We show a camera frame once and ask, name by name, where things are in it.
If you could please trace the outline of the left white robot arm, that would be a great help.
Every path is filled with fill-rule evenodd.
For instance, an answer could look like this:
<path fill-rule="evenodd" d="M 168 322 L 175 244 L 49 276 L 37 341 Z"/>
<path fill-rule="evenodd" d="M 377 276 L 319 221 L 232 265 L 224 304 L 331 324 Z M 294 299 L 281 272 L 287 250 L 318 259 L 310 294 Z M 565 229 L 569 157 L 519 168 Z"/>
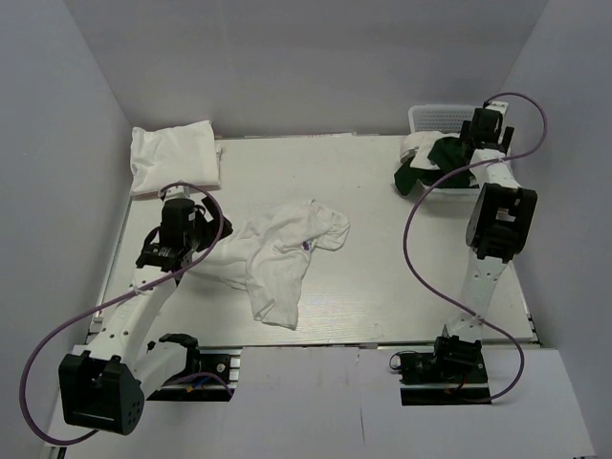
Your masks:
<path fill-rule="evenodd" d="M 62 414 L 70 426 L 127 435 L 145 400 L 166 383 L 190 382 L 202 370 L 198 340 L 183 333 L 147 334 L 196 260 L 232 232 L 218 203 L 186 192 L 164 198 L 160 224 L 145 237 L 128 286 L 100 332 L 58 368 Z"/>

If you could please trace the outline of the white graphic t shirt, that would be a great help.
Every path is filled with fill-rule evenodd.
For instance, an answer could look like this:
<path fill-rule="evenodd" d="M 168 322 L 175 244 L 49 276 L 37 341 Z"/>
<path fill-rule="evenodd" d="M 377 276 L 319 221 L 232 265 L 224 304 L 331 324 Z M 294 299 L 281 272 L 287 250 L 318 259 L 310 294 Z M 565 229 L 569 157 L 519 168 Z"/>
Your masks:
<path fill-rule="evenodd" d="M 267 208 L 220 241 L 191 272 L 245 291 L 254 320 L 294 330 L 312 252 L 341 249 L 349 230 L 348 216 L 316 200 Z"/>

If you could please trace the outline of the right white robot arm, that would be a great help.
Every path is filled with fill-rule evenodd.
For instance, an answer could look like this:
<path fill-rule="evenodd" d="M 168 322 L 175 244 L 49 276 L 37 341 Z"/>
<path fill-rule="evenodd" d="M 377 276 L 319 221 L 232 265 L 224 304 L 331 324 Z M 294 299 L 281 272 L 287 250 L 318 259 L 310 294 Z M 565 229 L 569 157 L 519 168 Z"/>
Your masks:
<path fill-rule="evenodd" d="M 485 103 L 460 132 L 479 187 L 466 232 L 469 260 L 458 299 L 471 312 L 450 319 L 443 335 L 466 342 L 482 338 L 481 320 L 502 273 L 526 244 L 536 207 L 536 193 L 518 183 L 507 161 L 514 133 L 504 124 L 507 107 L 501 101 Z"/>

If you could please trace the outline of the white plastic laundry basket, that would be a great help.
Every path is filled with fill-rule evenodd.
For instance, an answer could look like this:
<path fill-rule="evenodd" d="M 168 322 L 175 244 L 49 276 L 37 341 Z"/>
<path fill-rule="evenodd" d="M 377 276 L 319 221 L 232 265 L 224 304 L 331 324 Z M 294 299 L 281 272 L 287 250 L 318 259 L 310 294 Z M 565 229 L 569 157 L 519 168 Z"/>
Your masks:
<path fill-rule="evenodd" d="M 408 110 L 410 133 L 439 131 L 445 135 L 459 134 L 464 120 L 471 120 L 476 105 L 426 104 L 415 105 Z M 438 201 L 473 202 L 479 194 L 478 187 L 436 188 L 427 198 Z"/>

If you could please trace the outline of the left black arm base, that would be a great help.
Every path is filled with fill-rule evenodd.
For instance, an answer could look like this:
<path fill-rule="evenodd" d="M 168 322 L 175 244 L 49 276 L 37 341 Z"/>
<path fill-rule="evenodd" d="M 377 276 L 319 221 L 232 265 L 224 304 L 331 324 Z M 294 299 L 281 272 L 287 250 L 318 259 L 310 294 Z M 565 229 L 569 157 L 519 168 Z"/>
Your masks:
<path fill-rule="evenodd" d="M 165 334 L 147 344 L 142 387 L 149 400 L 229 401 L 235 391 L 239 356 L 206 350 L 187 334 Z"/>

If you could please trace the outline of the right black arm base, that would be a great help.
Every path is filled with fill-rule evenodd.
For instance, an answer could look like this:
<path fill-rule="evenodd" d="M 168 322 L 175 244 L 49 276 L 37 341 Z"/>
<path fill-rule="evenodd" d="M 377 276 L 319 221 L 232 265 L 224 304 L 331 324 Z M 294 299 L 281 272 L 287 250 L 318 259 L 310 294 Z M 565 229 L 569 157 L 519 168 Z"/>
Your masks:
<path fill-rule="evenodd" d="M 400 375 L 404 406 L 490 404 L 482 342 L 440 336 L 431 352 L 400 351 L 389 359 Z"/>

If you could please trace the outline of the dark green white t shirt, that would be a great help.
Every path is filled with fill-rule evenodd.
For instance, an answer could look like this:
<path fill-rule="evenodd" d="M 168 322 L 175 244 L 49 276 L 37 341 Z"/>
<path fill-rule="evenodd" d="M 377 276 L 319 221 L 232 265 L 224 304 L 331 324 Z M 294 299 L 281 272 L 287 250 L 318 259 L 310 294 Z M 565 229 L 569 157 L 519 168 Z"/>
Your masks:
<path fill-rule="evenodd" d="M 400 165 L 394 186 L 407 196 L 416 185 L 429 187 L 450 172 L 470 162 L 467 148 L 457 134 L 420 131 L 407 135 L 401 145 Z"/>

